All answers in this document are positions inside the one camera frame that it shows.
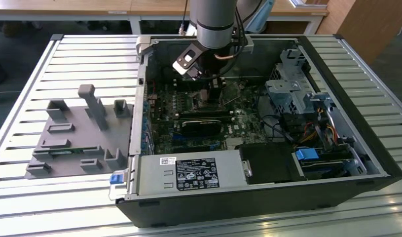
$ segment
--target wooden desk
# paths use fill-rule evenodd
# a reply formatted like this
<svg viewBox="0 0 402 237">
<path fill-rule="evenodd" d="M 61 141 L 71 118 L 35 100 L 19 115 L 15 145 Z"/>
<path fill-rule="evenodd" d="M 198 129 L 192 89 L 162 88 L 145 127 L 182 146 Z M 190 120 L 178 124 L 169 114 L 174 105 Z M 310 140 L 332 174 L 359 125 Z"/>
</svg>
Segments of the wooden desk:
<svg viewBox="0 0 402 237">
<path fill-rule="evenodd" d="M 0 20 L 127 19 L 131 0 L 0 0 Z"/>
<path fill-rule="evenodd" d="M 183 14 L 184 0 L 131 0 L 130 25 L 133 34 L 141 34 L 141 20 L 180 20 Z M 314 34 L 327 15 L 327 10 L 311 8 L 294 8 L 287 0 L 275 0 L 267 21 L 304 21 L 308 25 L 304 34 Z"/>
</svg>

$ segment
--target aluminum workbench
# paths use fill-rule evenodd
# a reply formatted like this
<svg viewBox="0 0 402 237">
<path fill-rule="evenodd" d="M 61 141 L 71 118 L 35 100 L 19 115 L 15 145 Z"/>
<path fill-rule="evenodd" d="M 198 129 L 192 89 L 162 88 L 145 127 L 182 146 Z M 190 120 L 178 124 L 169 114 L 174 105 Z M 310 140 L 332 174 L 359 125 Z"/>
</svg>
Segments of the aluminum workbench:
<svg viewBox="0 0 402 237">
<path fill-rule="evenodd" d="M 50 99 L 83 105 L 77 88 L 85 83 L 105 105 L 118 98 L 133 103 L 135 39 L 63 36 L 49 42 L 0 130 L 0 236 L 402 236 L 402 180 L 332 208 L 154 229 L 134 227 L 109 200 L 109 174 L 25 180 Z M 402 103 L 342 39 L 308 40 L 402 169 Z"/>
</svg>

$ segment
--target power supply label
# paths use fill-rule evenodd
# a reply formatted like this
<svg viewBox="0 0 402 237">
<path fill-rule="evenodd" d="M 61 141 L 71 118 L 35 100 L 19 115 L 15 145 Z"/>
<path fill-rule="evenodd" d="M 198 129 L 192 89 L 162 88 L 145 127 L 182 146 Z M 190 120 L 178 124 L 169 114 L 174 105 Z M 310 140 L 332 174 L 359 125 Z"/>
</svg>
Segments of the power supply label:
<svg viewBox="0 0 402 237">
<path fill-rule="evenodd" d="M 179 191 L 218 188 L 215 158 L 175 160 L 175 180 Z"/>
</svg>

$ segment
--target blue tab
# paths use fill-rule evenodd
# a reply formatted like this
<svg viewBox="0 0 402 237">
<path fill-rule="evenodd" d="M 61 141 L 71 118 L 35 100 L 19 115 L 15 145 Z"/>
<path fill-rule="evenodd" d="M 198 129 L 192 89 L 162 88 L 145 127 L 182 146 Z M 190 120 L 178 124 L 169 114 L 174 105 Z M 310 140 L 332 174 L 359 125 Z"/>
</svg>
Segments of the blue tab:
<svg viewBox="0 0 402 237">
<path fill-rule="evenodd" d="M 123 174 L 111 174 L 110 184 L 122 184 Z"/>
<path fill-rule="evenodd" d="M 295 156 L 298 160 L 319 158 L 316 151 L 312 148 L 298 149 L 298 151 L 295 152 Z"/>
<path fill-rule="evenodd" d="M 251 17 L 250 22 L 247 23 L 244 30 L 252 33 L 259 33 L 263 25 L 266 23 L 268 13 L 271 12 L 275 0 L 266 0 L 262 4 L 259 10 L 255 12 Z"/>
</svg>

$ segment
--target motherboard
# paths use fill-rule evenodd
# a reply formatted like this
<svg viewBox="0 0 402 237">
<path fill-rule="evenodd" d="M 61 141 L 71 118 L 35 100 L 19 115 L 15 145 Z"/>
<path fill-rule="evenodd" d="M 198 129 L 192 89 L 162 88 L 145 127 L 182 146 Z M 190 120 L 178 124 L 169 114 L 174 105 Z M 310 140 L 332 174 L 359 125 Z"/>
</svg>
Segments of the motherboard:
<svg viewBox="0 0 402 237">
<path fill-rule="evenodd" d="M 192 87 L 163 84 L 147 95 L 155 154 L 232 150 L 267 141 L 254 108 L 258 86 L 227 79 L 212 101 L 207 90 Z"/>
</svg>

